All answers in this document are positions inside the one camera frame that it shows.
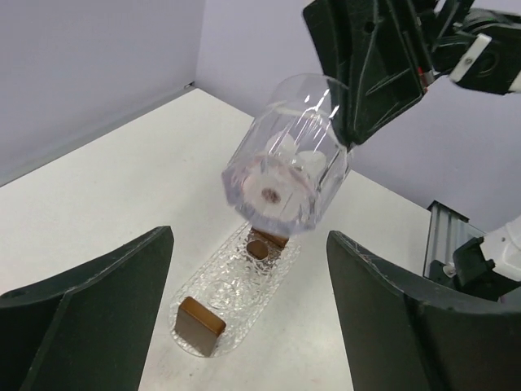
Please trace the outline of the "clear tray brown handles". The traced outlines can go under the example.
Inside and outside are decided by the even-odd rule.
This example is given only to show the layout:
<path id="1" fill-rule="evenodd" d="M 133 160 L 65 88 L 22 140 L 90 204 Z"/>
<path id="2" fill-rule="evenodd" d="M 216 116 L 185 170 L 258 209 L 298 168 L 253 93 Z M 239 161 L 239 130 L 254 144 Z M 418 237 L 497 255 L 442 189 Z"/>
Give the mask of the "clear tray brown handles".
<path id="1" fill-rule="evenodd" d="M 187 353 L 222 356 L 237 348 L 300 255 L 300 239 L 277 245 L 245 223 L 174 294 L 169 330 Z M 191 297 L 225 323 L 215 338 L 184 310 Z"/>

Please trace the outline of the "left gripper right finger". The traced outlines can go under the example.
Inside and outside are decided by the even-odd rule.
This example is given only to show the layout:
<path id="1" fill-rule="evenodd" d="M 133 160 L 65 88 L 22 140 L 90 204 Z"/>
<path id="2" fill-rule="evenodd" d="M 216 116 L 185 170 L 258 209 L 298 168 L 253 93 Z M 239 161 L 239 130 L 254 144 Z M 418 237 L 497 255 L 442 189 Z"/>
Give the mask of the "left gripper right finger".
<path id="1" fill-rule="evenodd" d="M 519 389 L 517 305 L 434 283 L 339 231 L 326 254 L 354 389 Z"/>

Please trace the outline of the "clear plastic cup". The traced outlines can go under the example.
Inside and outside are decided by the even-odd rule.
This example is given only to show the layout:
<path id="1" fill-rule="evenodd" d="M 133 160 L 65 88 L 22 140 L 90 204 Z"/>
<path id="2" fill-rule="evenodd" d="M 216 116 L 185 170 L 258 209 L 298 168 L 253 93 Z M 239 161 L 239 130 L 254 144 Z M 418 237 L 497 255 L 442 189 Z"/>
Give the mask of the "clear plastic cup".
<path id="1" fill-rule="evenodd" d="M 254 228 L 292 237 L 322 220 L 348 172 L 348 88 L 300 74 L 282 81 L 222 171 L 228 205 Z"/>

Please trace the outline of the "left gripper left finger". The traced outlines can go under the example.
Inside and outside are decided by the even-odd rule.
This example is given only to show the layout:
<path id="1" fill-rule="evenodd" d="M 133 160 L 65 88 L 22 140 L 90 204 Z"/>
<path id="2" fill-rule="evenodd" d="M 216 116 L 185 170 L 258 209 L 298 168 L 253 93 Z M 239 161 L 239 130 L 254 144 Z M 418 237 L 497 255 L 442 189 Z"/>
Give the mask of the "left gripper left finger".
<path id="1" fill-rule="evenodd" d="M 159 226 L 1 296 L 3 390 L 138 389 L 173 253 Z"/>

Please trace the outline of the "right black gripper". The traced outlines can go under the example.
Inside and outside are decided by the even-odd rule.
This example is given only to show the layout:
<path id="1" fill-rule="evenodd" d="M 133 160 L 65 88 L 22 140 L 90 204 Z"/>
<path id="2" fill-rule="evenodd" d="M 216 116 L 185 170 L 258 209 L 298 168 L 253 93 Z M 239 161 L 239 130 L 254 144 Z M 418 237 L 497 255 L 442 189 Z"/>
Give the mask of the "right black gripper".
<path id="1" fill-rule="evenodd" d="M 313 1 L 303 10 L 322 71 L 345 87 L 333 129 L 361 145 L 440 77 L 467 90 L 520 92 L 520 15 L 472 1 Z"/>

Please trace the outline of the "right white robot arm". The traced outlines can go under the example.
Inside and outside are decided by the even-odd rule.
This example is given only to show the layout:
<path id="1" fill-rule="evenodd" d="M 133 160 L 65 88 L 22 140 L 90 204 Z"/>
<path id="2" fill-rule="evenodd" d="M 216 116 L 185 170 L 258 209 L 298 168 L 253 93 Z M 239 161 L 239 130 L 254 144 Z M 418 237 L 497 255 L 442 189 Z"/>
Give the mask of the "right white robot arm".
<path id="1" fill-rule="evenodd" d="M 447 77 L 488 94 L 520 91 L 520 18 L 470 1 L 313 1 L 303 11 L 328 77 L 344 88 L 337 138 L 354 147 L 419 103 Z M 459 292 L 499 301 L 520 285 L 520 222 L 479 233 L 432 203 L 423 274 Z"/>

